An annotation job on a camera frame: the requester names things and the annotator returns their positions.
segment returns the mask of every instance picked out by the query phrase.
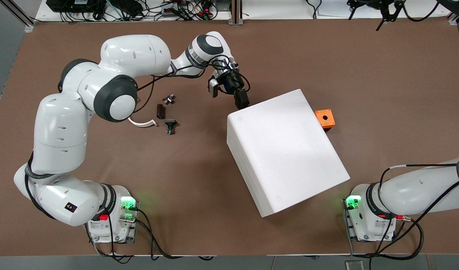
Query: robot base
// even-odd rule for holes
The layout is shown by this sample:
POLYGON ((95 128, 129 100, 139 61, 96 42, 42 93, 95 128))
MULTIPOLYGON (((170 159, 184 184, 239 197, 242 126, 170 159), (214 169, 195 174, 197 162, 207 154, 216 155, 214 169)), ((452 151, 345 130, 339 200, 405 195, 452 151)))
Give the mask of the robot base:
POLYGON ((114 209, 106 220, 93 221, 87 223, 90 236, 94 243, 110 243, 111 227, 113 229, 113 242, 118 244, 133 244, 135 239, 136 223, 138 211, 124 209, 121 197, 131 197, 129 191, 122 186, 112 186, 116 191, 116 201, 114 209))
MULTIPOLYGON (((348 221, 350 237, 356 238, 360 242, 381 241, 384 232, 388 228, 388 222, 390 222, 371 212, 366 201, 366 190, 369 186, 367 183, 360 184, 351 191, 351 196, 360 196, 361 200, 358 201, 357 208, 346 211, 348 213, 346 220, 348 221)), ((345 202, 346 207, 348 207, 348 199, 345 202)), ((392 241, 395 227, 396 219, 391 219, 391 226, 384 241, 392 241)))

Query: black square label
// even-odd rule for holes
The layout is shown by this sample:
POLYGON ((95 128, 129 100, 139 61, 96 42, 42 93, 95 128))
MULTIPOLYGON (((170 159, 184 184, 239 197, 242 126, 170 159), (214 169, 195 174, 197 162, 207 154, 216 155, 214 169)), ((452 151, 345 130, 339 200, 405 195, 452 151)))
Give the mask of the black square label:
POLYGON ((74 213, 74 211, 76 211, 76 208, 78 208, 78 207, 76 205, 68 202, 68 203, 66 203, 66 206, 64 208, 74 213))

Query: white foam block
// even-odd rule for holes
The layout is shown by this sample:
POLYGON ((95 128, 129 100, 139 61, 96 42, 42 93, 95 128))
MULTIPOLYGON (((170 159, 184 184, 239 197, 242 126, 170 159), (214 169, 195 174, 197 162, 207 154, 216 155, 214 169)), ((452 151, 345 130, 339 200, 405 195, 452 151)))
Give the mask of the white foam block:
POLYGON ((228 115, 227 144, 261 217, 349 179, 300 89, 228 115))

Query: brown table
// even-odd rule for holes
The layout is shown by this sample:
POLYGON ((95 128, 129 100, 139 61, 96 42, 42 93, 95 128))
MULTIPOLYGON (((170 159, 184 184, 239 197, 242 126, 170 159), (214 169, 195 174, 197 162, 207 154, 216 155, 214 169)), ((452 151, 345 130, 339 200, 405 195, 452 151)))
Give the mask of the brown table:
MULTIPOLYGON (((231 96, 211 99, 207 79, 168 78, 136 121, 155 118, 170 93, 167 117, 180 126, 137 128, 93 118, 80 179, 123 185, 141 201, 170 254, 269 255, 349 253, 341 199, 391 165, 459 156, 459 34, 444 18, 398 20, 135 22, 38 24, 26 34, 0 103, 0 256, 94 254, 81 227, 40 213, 13 184, 32 150, 39 101, 57 92, 61 70, 76 58, 99 61, 104 40, 160 36, 178 56, 198 34, 220 31, 250 80, 252 104, 301 88, 314 110, 331 108, 327 134, 351 179, 305 202, 260 217, 226 145, 231 96)), ((140 85, 150 77, 138 79, 140 85)), ((145 99, 149 89, 141 91, 145 99)), ((390 176, 403 173, 395 170, 390 176)), ((459 210, 428 215, 423 253, 459 253, 459 210)), ((147 235, 122 254, 148 254, 147 235)), ((417 234, 388 249, 411 253, 417 234)), ((370 252, 375 244, 356 244, 370 252)))

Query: green light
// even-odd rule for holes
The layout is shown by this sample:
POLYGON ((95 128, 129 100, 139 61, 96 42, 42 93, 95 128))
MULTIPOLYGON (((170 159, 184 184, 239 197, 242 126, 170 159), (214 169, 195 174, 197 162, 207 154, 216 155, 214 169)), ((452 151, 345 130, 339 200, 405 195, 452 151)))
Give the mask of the green light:
POLYGON ((360 195, 350 195, 346 198, 346 205, 348 206, 348 210, 353 210, 358 208, 358 203, 361 201, 360 195))
POLYGON ((125 208, 133 207, 136 204, 136 200, 131 196, 121 197, 121 206, 125 208))

